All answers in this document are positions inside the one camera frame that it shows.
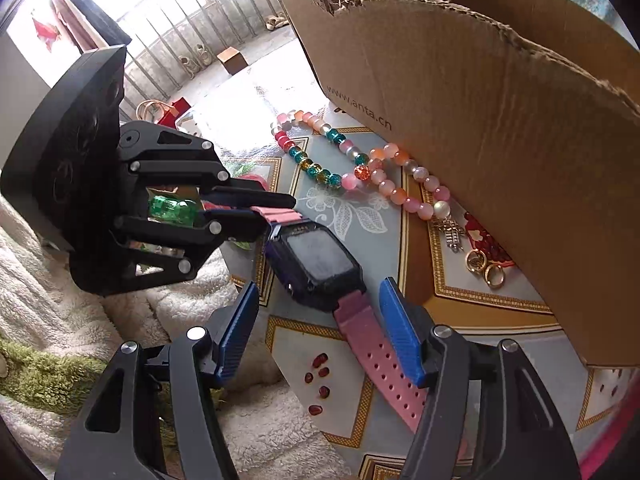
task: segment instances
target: gold ring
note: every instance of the gold ring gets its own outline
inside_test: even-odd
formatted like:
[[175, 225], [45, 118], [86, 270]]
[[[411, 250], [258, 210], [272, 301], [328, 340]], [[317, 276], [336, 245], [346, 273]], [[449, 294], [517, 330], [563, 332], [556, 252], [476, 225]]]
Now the gold ring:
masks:
[[[492, 282], [489, 277], [489, 274], [491, 274], [491, 271], [494, 269], [498, 270], [498, 275], [500, 276], [497, 283]], [[484, 280], [490, 288], [500, 288], [504, 285], [504, 269], [499, 264], [490, 264], [486, 266], [486, 269], [484, 270]]]
[[486, 267], [487, 259], [480, 249], [471, 249], [465, 256], [465, 265], [469, 272], [480, 274]]

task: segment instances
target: smartwatch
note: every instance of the smartwatch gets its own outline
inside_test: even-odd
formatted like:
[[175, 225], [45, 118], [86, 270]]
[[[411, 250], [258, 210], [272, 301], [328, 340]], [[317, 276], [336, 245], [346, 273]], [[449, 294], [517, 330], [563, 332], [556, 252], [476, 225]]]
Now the smartwatch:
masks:
[[426, 392], [402, 371], [373, 313], [360, 264], [329, 228], [297, 211], [251, 209], [271, 226], [264, 255], [279, 282], [298, 303], [334, 314], [366, 374], [415, 433]]

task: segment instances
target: watch screen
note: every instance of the watch screen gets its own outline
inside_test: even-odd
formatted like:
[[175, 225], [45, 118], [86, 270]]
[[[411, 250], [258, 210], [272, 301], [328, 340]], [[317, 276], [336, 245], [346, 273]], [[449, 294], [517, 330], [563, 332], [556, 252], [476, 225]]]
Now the watch screen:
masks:
[[340, 245], [322, 229], [291, 235], [287, 237], [287, 244], [306, 272], [318, 282], [354, 267]]

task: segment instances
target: red bag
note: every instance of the red bag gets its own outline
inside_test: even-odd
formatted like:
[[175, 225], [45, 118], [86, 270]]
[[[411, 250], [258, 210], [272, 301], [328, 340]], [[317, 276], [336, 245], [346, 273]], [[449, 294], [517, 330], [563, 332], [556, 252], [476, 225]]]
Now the red bag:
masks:
[[167, 104], [157, 99], [149, 99], [142, 101], [138, 105], [136, 108], [136, 117], [141, 121], [146, 121], [146, 114], [153, 105], [158, 105], [164, 110], [164, 114], [158, 121], [158, 124], [168, 126], [169, 128], [175, 128], [175, 120], [191, 108], [191, 105], [184, 97], [181, 97], [172, 104]]

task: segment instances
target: table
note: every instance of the table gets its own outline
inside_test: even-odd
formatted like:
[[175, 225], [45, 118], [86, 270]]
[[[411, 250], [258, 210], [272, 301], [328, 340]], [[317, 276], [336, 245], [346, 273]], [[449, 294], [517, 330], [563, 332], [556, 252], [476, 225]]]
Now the table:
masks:
[[[606, 429], [616, 405], [634, 380], [636, 370], [589, 370], [575, 354], [542, 298], [516, 268], [498, 292], [469, 274], [460, 254], [447, 248], [444, 236], [410, 218], [373, 189], [341, 194], [315, 184], [284, 155], [270, 133], [270, 123], [292, 108], [321, 114], [363, 150], [384, 144], [322, 94], [297, 41], [265, 56], [226, 81], [197, 103], [193, 115], [203, 136], [234, 176], [250, 175], [269, 190], [298, 199], [296, 209], [328, 225], [363, 263], [364, 279], [377, 308], [378, 284], [386, 276], [398, 280], [406, 297], [424, 304], [436, 322], [455, 327], [468, 339], [496, 344], [516, 339], [545, 383], [558, 407], [580, 458]], [[311, 158], [335, 173], [351, 163], [309, 128], [289, 135]], [[396, 169], [393, 180], [411, 195], [418, 186]], [[453, 207], [465, 225], [465, 211]], [[468, 239], [464, 241], [469, 248]], [[344, 456], [353, 472], [367, 480], [396, 478], [412, 433], [366, 378], [336, 329], [330, 314], [296, 304], [273, 279], [261, 255], [261, 244], [222, 251], [238, 284], [253, 279], [269, 314], [266, 341], [284, 377], [305, 407], [317, 404], [316, 389], [304, 381], [313, 358], [329, 356], [331, 374], [323, 381], [332, 395], [314, 423]], [[457, 471], [468, 469], [474, 452], [479, 384], [471, 383], [465, 421], [466, 451]]]

